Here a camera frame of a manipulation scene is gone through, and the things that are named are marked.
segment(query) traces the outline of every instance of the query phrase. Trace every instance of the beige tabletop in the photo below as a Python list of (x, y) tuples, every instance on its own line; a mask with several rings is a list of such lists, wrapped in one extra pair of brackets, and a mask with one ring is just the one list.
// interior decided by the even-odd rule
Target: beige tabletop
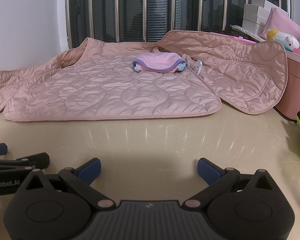
[[(47, 152), (46, 173), (74, 168), (93, 157), (102, 162), (91, 184), (114, 199), (185, 199), (207, 184), (196, 164), (205, 157), (241, 173), (269, 171), (295, 212), (289, 240), (300, 240), (300, 129), (274, 109), (247, 115), (223, 104), (204, 117), (122, 121), (11, 122), (0, 114), (4, 157)], [(1, 196), (5, 208), (12, 195)], [(8, 240), (0, 214), (0, 240)]]

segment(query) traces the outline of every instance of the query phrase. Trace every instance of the folded pink cloth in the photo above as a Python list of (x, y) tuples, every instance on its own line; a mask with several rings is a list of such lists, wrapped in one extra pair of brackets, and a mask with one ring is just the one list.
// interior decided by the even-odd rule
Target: folded pink cloth
[(177, 53), (170, 52), (145, 52), (136, 57), (133, 62), (134, 70), (152, 71), (158, 73), (174, 73), (176, 70), (182, 71), (185, 66), (185, 60)]

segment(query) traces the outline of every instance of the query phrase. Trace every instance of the plush toy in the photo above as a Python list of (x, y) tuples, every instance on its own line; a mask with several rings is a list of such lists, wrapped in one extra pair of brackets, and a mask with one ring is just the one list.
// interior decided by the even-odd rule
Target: plush toy
[(280, 42), (287, 51), (292, 52), (293, 49), (299, 49), (299, 41), (290, 34), (282, 33), (276, 29), (267, 31), (267, 39)]

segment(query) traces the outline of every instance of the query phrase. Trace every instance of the stack of white boxes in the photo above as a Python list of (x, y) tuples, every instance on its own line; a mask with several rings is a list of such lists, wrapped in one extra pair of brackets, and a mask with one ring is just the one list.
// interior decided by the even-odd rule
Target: stack of white boxes
[(242, 27), (257, 35), (261, 34), (272, 7), (279, 8), (267, 0), (251, 0), (251, 4), (244, 5)]

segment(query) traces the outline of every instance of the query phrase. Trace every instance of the care label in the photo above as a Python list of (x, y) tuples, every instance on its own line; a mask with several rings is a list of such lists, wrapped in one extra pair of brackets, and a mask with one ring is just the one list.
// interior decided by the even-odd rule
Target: care label
[(196, 73), (197, 75), (199, 75), (201, 69), (202, 69), (202, 61), (201, 61), (201, 60), (198, 60), (198, 61), (197, 61), (197, 65), (195, 66), (195, 73)]

